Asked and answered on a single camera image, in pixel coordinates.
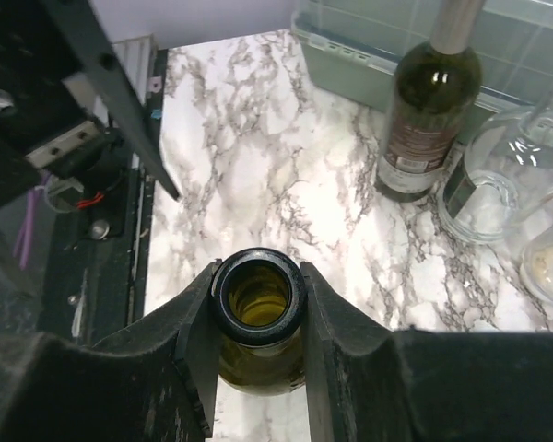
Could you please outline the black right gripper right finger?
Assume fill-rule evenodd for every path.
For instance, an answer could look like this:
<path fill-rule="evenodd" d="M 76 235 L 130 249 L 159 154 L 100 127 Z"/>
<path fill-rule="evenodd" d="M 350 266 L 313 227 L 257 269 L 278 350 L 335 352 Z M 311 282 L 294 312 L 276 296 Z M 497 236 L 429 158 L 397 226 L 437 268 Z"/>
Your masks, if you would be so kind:
<path fill-rule="evenodd" d="M 314 441 L 553 441 L 553 332 L 390 331 L 310 263 Z"/>

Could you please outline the green bottle Italia label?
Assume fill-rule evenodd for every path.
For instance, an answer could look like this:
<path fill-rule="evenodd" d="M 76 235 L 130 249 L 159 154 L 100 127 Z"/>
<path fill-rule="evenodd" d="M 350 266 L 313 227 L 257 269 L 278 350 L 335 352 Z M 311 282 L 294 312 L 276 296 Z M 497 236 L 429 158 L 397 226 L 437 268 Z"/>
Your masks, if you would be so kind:
<path fill-rule="evenodd" d="M 470 39 L 483 6 L 443 2 L 429 39 L 396 67 L 374 179 L 384 197 L 417 201 L 439 178 L 481 87 L 482 68 Z"/>

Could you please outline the green wine bottle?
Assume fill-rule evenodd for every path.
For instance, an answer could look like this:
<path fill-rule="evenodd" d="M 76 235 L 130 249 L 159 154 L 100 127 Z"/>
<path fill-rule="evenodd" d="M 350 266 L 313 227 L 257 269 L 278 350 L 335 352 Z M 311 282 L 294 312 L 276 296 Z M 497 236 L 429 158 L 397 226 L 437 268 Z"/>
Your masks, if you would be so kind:
<path fill-rule="evenodd" d="M 210 296 L 223 334 L 218 373 L 225 382 L 260 396 L 304 384 L 307 289 L 293 260 L 267 248 L 240 250 L 219 265 Z"/>

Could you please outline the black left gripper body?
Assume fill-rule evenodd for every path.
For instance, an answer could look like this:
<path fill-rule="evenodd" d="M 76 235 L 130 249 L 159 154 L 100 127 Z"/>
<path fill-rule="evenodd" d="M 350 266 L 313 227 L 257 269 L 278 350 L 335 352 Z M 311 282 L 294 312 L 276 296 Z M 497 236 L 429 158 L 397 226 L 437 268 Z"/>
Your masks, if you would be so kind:
<path fill-rule="evenodd" d="M 0 208 L 48 171 L 104 191 L 112 137 L 68 83 L 84 70 L 39 1 L 0 1 Z"/>

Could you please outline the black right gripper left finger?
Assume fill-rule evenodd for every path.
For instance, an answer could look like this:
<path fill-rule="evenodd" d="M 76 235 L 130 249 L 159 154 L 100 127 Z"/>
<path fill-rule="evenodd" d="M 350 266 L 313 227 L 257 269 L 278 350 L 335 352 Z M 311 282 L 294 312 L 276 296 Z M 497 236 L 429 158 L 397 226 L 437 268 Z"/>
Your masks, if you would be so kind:
<path fill-rule="evenodd" d="M 202 441 L 211 437 L 220 336 L 218 265 L 93 347 L 0 334 L 0 441 Z"/>

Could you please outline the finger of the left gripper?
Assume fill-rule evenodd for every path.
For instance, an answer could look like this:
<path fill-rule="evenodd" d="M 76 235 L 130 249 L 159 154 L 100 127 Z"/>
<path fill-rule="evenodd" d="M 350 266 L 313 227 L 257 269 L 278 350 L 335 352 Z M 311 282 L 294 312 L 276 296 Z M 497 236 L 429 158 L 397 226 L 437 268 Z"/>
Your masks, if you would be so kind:
<path fill-rule="evenodd" d="M 43 8 L 147 172 L 177 200 L 180 193 L 151 139 L 145 109 L 89 2 L 45 1 Z"/>

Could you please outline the clear glass bottle blue cap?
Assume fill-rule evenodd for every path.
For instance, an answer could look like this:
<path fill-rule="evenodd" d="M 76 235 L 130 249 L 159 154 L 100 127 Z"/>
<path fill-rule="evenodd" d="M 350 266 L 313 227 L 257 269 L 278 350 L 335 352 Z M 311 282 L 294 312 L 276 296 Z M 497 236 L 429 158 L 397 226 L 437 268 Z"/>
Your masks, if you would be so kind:
<path fill-rule="evenodd" d="M 468 243 L 510 235 L 553 199 L 553 87 L 535 106 L 498 113 L 479 129 L 437 203 L 441 224 Z"/>

